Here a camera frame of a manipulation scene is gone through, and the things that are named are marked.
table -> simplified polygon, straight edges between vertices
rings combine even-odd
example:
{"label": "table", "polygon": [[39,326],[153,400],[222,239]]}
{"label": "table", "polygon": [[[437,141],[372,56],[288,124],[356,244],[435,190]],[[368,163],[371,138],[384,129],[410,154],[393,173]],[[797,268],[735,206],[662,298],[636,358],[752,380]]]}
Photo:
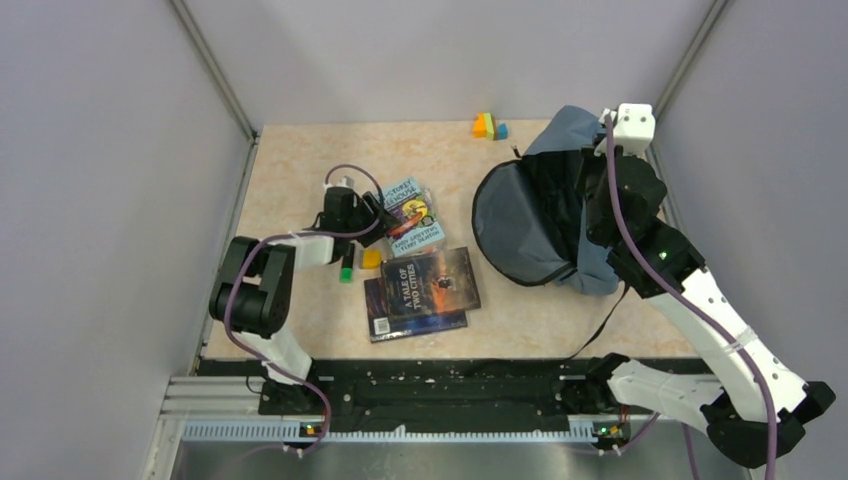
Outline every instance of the table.
{"label": "table", "polygon": [[[483,308],[469,326],[372,344],[362,281],[378,270],[356,270],[353,284],[338,280],[339,264],[295,273],[287,324],[314,358],[556,358],[571,355],[618,299],[580,295],[569,287],[521,287],[486,261],[471,230],[471,203],[495,165],[525,149],[547,120],[507,121],[510,137],[471,137],[471,122],[393,122],[266,126],[251,174],[238,235],[261,238],[311,225],[323,202],[323,179],[339,163],[369,170],[382,186],[412,175],[431,189],[447,236],[446,247],[468,246]],[[368,180],[346,171],[360,192]],[[630,292],[606,331],[581,357],[618,352],[633,357],[694,356],[688,341],[647,302]],[[220,322],[206,358],[243,358]]]}

gray wall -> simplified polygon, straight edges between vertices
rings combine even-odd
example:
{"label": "gray wall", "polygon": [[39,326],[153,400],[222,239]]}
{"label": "gray wall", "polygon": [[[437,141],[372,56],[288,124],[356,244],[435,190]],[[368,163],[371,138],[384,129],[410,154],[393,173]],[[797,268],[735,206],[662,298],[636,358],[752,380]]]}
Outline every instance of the gray wall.
{"label": "gray wall", "polygon": [[166,2],[0,19],[0,478],[136,478],[246,145]]}
{"label": "gray wall", "polygon": [[848,430],[848,3],[737,1],[656,144],[684,224],[778,357],[837,403],[786,457],[844,478]]}
{"label": "gray wall", "polygon": [[189,0],[255,125],[653,102],[711,0]]}

book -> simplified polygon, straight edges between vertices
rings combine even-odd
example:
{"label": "book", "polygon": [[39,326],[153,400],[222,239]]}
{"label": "book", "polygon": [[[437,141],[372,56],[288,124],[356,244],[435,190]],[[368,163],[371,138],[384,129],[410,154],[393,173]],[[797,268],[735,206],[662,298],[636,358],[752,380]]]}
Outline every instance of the book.
{"label": "book", "polygon": [[390,320],[386,314],[386,289],[382,278],[365,280],[365,307],[371,343],[468,326],[465,312]]}
{"label": "book", "polygon": [[433,197],[414,177],[386,189],[383,198],[386,211],[400,221],[400,226],[386,233],[395,256],[420,252],[445,239]]}
{"label": "book", "polygon": [[381,269],[390,319],[480,308],[466,247],[394,258]]}

orange triangle block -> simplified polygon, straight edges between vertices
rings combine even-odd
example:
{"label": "orange triangle block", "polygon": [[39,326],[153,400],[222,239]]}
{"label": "orange triangle block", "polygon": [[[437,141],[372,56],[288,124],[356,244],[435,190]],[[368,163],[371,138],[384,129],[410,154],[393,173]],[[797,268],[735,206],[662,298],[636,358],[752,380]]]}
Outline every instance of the orange triangle block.
{"label": "orange triangle block", "polygon": [[471,136],[474,138],[483,138],[486,136],[486,120],[482,113],[477,114],[477,120],[471,129]]}

metal frame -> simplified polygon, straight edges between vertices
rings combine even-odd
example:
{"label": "metal frame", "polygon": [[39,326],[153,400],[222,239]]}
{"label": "metal frame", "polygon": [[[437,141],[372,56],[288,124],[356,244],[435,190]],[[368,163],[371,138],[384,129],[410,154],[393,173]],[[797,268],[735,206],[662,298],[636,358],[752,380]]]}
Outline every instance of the metal frame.
{"label": "metal frame", "polygon": [[[226,238],[231,238],[236,231],[238,221],[241,215],[241,209],[244,203],[244,198],[247,192],[247,186],[250,180],[250,175],[255,162],[256,153],[259,145],[259,134],[251,125],[250,119],[241,106],[238,97],[226,78],[219,62],[215,58],[209,44],[205,40],[200,27],[197,25],[193,15],[184,0],[167,0],[171,6],[175,17],[188,36],[188,39],[194,48],[198,60],[204,70],[209,75],[210,80],[215,86],[218,95],[227,108],[230,116],[238,125],[245,138],[250,142],[250,150],[245,159],[245,168],[240,179],[240,185],[237,197],[233,208],[230,212],[229,227],[226,232]],[[655,103],[655,116],[657,122],[662,120],[664,113],[669,105],[674,100],[683,80],[691,71],[692,66],[696,63],[700,52],[706,44],[708,38],[714,31],[714,27],[722,14],[732,4],[732,0],[714,0],[708,10],[704,21],[695,32],[695,35],[687,48],[685,54],[681,58],[674,72],[672,73],[669,82],[663,89],[663,93]],[[665,180],[667,175],[663,168],[663,162],[660,153],[655,146],[651,146],[646,152],[648,162],[657,171],[661,180]],[[666,221],[670,225],[683,230],[683,224],[674,200],[673,193],[669,190],[668,197],[663,203],[663,211],[666,215]],[[220,258],[226,251],[226,242],[224,242]],[[201,339],[197,348],[197,358],[204,353],[205,347],[211,332],[211,318],[209,318],[205,309],[201,313],[203,316],[204,327]],[[197,362],[193,362],[190,367],[191,371],[196,367]],[[264,380],[247,380],[247,384],[252,389],[258,390]],[[162,411],[156,426],[156,430],[151,442],[151,447],[148,453],[148,459],[145,464],[142,478],[145,480],[155,480],[170,478],[173,467],[177,459],[178,449],[182,435],[186,430],[188,422],[197,420],[222,420],[222,419],[254,419],[258,417],[259,395],[252,393],[246,385],[244,377],[175,377],[172,379],[165,394],[162,404]],[[575,421],[608,421],[611,418],[605,416],[575,416]],[[282,421],[315,421],[315,418],[283,418]],[[784,478],[785,475],[779,469],[779,478]],[[751,476],[754,478],[756,474],[751,471]]]}

